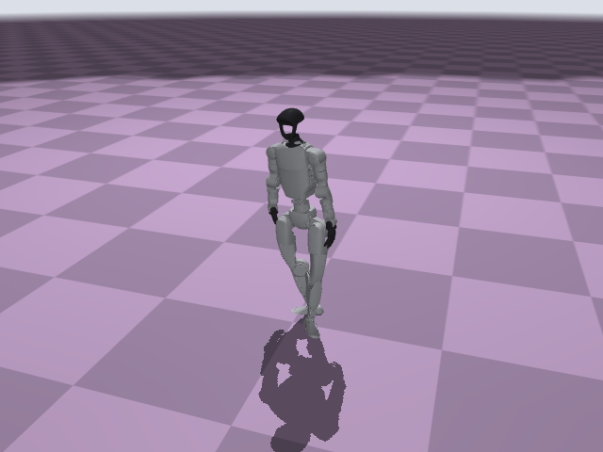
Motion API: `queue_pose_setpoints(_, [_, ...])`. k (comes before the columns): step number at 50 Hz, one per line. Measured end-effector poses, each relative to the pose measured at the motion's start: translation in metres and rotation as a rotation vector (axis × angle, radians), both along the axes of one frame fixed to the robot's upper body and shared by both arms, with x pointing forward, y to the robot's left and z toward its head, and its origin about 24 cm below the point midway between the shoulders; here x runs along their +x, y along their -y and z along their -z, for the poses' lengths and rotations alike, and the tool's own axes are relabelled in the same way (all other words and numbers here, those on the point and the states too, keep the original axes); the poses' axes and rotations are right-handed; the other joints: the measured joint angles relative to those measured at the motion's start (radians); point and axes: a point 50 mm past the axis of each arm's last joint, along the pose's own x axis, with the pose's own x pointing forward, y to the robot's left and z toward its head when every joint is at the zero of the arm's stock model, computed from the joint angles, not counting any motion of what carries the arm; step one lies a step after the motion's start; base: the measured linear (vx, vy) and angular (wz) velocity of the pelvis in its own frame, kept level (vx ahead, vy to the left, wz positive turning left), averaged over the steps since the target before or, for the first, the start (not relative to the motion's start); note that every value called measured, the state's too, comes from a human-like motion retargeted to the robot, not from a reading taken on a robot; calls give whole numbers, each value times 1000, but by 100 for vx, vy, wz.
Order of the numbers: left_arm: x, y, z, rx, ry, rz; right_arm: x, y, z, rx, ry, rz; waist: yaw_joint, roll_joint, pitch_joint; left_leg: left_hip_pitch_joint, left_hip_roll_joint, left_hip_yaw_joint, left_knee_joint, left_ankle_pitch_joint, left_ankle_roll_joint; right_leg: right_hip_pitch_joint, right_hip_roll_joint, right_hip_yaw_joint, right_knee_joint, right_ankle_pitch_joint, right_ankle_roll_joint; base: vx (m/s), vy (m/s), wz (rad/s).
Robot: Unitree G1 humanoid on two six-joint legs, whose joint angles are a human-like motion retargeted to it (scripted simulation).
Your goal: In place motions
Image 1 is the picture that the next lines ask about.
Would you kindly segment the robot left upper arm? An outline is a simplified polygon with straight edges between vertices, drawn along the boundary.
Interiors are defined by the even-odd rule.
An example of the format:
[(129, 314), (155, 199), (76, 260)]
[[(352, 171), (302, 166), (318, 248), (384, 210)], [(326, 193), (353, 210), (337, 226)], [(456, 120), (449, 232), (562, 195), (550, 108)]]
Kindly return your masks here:
[(310, 147), (306, 151), (307, 160), (313, 166), (318, 185), (315, 186), (315, 196), (326, 198), (325, 187), (328, 185), (328, 174), (326, 168), (326, 153), (318, 148)]

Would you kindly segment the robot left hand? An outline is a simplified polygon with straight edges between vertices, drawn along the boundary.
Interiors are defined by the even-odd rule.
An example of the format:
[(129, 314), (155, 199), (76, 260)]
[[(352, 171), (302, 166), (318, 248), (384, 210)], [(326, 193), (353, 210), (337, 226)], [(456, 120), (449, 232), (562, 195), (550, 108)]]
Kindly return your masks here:
[(333, 224), (331, 223), (331, 221), (326, 222), (326, 230), (328, 230), (328, 238), (324, 244), (324, 247), (327, 246), (327, 249), (330, 248), (332, 246), (332, 244), (334, 243), (335, 229), (336, 229), (336, 224), (333, 227)]

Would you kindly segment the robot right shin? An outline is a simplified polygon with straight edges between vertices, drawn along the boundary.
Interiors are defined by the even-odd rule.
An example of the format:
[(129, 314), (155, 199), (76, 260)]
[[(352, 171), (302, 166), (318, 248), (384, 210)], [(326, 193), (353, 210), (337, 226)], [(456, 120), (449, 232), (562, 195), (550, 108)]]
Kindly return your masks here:
[[(302, 259), (302, 258), (300, 258), (300, 259)], [(291, 270), (291, 268), (290, 268), (290, 270)], [(302, 296), (303, 296), (303, 298), (304, 298), (304, 300), (306, 302), (306, 281), (305, 281), (305, 275), (304, 276), (297, 276), (294, 273), (294, 271), (291, 270), (291, 272), (292, 272), (293, 278), (295, 280), (295, 283), (298, 286), (298, 288), (299, 288), (299, 290), (300, 290), (300, 292), (301, 292), (301, 294), (302, 294)]]

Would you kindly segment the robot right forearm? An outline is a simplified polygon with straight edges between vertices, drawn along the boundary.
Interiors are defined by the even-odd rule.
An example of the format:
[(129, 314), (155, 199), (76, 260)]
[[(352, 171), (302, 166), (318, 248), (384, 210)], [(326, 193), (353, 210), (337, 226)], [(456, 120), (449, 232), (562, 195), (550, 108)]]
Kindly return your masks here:
[[(268, 178), (268, 177), (267, 177)], [(266, 180), (267, 183), (267, 180)], [(271, 187), (271, 186), (267, 186), (267, 192), (268, 192), (268, 210), (270, 211), (271, 207), (276, 207), (276, 210), (278, 210), (278, 192), (279, 192), (279, 187)]]

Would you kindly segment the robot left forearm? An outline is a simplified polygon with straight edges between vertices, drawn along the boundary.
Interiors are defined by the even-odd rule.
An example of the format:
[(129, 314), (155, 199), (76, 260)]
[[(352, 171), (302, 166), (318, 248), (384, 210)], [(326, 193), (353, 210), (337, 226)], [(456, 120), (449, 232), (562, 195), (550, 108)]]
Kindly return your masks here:
[(334, 216), (333, 197), (328, 186), (325, 187), (325, 195), (326, 198), (321, 198), (319, 200), (322, 207), (323, 217), (325, 219), (325, 225), (327, 221), (331, 221), (334, 227), (337, 223), (337, 219)]

